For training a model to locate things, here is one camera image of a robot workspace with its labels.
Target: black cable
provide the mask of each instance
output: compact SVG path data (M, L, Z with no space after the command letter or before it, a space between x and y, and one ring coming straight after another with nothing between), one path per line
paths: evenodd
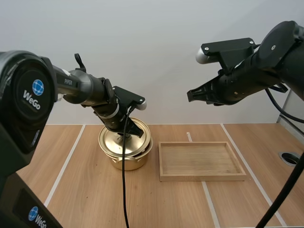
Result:
M292 119L294 121L300 122L304 124L304 120L299 119L297 117L294 117L293 115L290 115L289 113L285 112L276 102L276 100L274 99L274 97L272 96L271 92L269 91L269 89L265 89L267 95L269 96L269 99L271 100L271 102L274 104L274 106L277 108L277 110L279 110L280 113L282 113L284 116L288 117L289 119Z
M283 201L286 199L291 189L295 185L296 181L300 177L304 169L304 153L300 157L299 162L295 166L293 172L290 174L288 180L286 181L284 187L282 188L280 194L277 196L273 204L270 206L266 214L263 216L261 221L257 224L256 228L262 228L266 226L267 222L273 217L275 212L279 209Z
M135 109L135 106L132 106L128 114L126 116L124 128L123 128L123 163L122 163L122 173L123 173L123 212L124 212L124 220L127 228L129 228L129 222L128 222L128 215L127 215L127 206L126 206L126 200L125 200L125 176L124 176L124 156L125 156L125 140L126 140L126 131L127 131L127 126L128 126L128 119L131 114L131 112Z

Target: wood grain surface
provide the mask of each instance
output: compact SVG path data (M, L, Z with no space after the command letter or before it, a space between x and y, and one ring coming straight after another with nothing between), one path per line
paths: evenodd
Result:
M161 181L244 181L227 142L159 142Z
M124 228L121 171L101 151L101 126L87 126L48 208L63 227ZM214 227L201 182L160 182L158 141L187 141L182 125L150 126L148 162L126 172L132 228Z
M44 203L69 154L81 125L47 125L31 163L18 175Z
M272 201L287 181L293 167L285 164L279 152L301 155L302 145L280 124L226 124L225 128ZM279 212L287 225L304 225L304 174L283 202Z
M219 124L185 125L195 142L228 141ZM269 208L262 193L252 180L237 152L235 155L245 169L246 181L207 182L207 187L215 207L221 227L255 227ZM281 226L277 218L272 218L268 226Z

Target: wooden tray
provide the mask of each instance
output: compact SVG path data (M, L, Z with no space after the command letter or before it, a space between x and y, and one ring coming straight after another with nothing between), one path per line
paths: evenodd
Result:
M244 181L228 142L160 142L161 181Z

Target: gold metal pot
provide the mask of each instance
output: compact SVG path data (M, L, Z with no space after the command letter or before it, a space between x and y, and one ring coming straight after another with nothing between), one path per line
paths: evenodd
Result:
M136 170L142 167L148 160L148 153L153 147L153 140L150 129L141 120L131 117L134 123L143 130L141 138L129 135L126 138L124 170ZM104 127L99 134L99 145L107 156L111 159L111 164L118 169L122 169L123 137L117 133L109 131Z

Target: white tape line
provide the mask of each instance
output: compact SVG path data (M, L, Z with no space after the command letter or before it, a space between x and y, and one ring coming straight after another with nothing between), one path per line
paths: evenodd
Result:
M71 150L70 150L70 153L69 153L68 156L66 157L66 161L65 161L65 163L63 164L63 166L62 166L62 168L61 168L61 170L60 170L60 172L59 172L59 174L58 174L58 176L57 176L57 179L56 179L56 181L55 181L55 183L54 183L54 185L53 185L51 191L50 191L49 194L48 194L48 197L47 197L46 201L44 202L44 206L45 206L45 207L47 207L48 204L49 204L49 202L51 201L51 199L52 199L52 197L53 197L53 194L54 194L54 192L55 192L55 190L56 190L56 188L57 188L57 186L58 186L58 184L59 184L59 182L60 182L60 179L61 179L61 177L62 177L64 171L66 170L67 164L68 164L68 162L70 161L70 159L71 159L71 157L72 157L72 155L73 155L73 153L74 153L74 150L75 150L75 148L76 148L76 146L77 146L77 144L78 144L78 142L79 142L79 140L80 140L80 138L81 138L82 132L84 131L85 127L86 127L86 125L82 125L82 128L81 128L81 130L80 130L80 132L79 132L79 134L78 134L78 137L76 138L75 143L74 143L73 147L72 147Z
M187 132L187 136L188 136L189 142L192 142L190 132ZM220 228L219 220L218 220L217 214L215 212L215 209L214 209L214 206L213 206L213 203L212 203L211 196L209 194L207 184L206 184L205 181L202 181L201 183L203 185L203 189L204 189L204 192L205 192L205 196L206 196L206 199L207 199L207 203L208 203L209 210L210 210L210 213L211 213L211 216L212 216L212 219L213 219L214 226L215 226L215 228Z
M261 183L258 181L257 177L255 176L255 174L253 173L252 169L250 168L250 166L248 165L247 161L245 160L245 158L243 157L241 151L238 149L237 145L235 144L235 142L233 141L233 139L231 138L230 134L228 133L228 131L226 130L224 124L220 124L224 130L224 132L226 133L227 137L229 138L230 142L232 143L233 147L236 149L237 154L239 155L239 157L241 158L242 162L244 163L244 165L246 166L248 172L250 173L252 179L255 181L258 189L260 189L262 195L264 196L264 198L266 199L267 203L269 204L269 206L272 205L272 201L270 200L270 198L268 197L267 193L265 192L265 190L263 189ZM281 223L281 225L283 227L287 227L287 224L285 223L285 221L283 220L282 216L280 215L280 213L277 211L275 213L275 216L277 217L277 219L279 220L279 222Z
M191 142L191 141L192 141L192 138L191 138L190 132L187 132L187 136L188 136L189 142Z

